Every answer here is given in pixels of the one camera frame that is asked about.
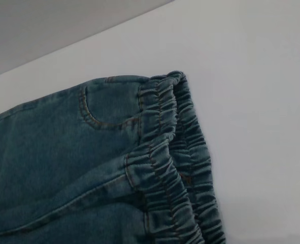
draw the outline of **pocket stitching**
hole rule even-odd
[[[113,123],[106,123],[106,122],[102,122],[102,121],[99,121],[97,120],[92,114],[91,112],[89,111],[88,109],[88,105],[86,103],[86,94],[85,94],[85,89],[86,87],[81,87],[80,88],[80,95],[79,95],[79,108],[80,108],[80,113],[81,113],[81,116],[83,117],[84,121],[89,124],[90,126],[92,126],[94,128],[94,126],[108,126],[108,127],[122,127],[122,126],[127,126],[128,123],[131,121],[139,121],[139,118],[130,118],[130,119],[127,119],[125,120],[124,122],[122,123],[119,123],[119,124],[113,124]]]

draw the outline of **elastic waistband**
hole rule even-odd
[[[130,184],[145,195],[147,231],[156,243],[224,243],[210,157],[185,75],[150,78],[140,86],[139,104],[139,146],[125,165]]]

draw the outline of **denim pants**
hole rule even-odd
[[[95,79],[0,114],[6,243],[225,243],[185,75]]]

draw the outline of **pocket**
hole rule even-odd
[[[94,128],[121,128],[139,120],[137,83],[81,85],[79,102],[84,120]]]

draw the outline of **white background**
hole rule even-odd
[[[300,0],[176,0],[0,75],[0,112],[92,78],[182,70],[229,244],[300,244]]]

